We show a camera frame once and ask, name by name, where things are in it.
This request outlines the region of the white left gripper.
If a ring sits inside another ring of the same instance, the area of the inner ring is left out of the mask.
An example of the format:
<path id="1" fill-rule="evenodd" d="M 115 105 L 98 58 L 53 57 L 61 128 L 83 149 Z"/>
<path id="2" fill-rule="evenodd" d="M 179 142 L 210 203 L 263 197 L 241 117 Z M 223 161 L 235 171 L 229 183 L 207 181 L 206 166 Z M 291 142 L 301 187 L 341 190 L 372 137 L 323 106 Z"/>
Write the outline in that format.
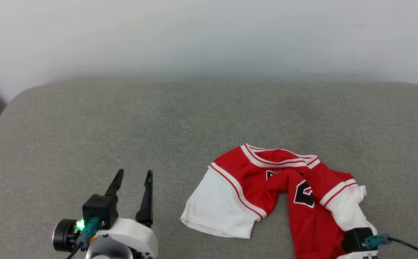
<path id="1" fill-rule="evenodd" d="M 113 181 L 107 188 L 105 196 L 116 196 L 121 188 L 124 169 L 119 169 Z M 108 230 L 102 230 L 101 235 L 108 235 L 119 243 L 122 243 L 137 252 L 142 253 L 146 259 L 158 257 L 158 240 L 151 229 L 153 225 L 153 171 L 148 170 L 145 183 L 145 191 L 139 211 L 135 220 L 119 218 Z"/>

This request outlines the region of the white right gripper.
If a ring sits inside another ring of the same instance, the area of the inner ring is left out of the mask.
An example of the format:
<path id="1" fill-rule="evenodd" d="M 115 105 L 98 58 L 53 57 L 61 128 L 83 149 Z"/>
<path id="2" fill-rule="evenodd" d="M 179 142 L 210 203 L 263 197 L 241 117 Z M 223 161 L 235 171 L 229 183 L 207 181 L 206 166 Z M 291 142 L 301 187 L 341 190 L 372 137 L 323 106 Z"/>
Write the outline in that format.
<path id="1" fill-rule="evenodd" d="M 378 259 L 378 250 L 368 250 L 361 252 L 352 252 L 337 257 L 337 259 Z"/>

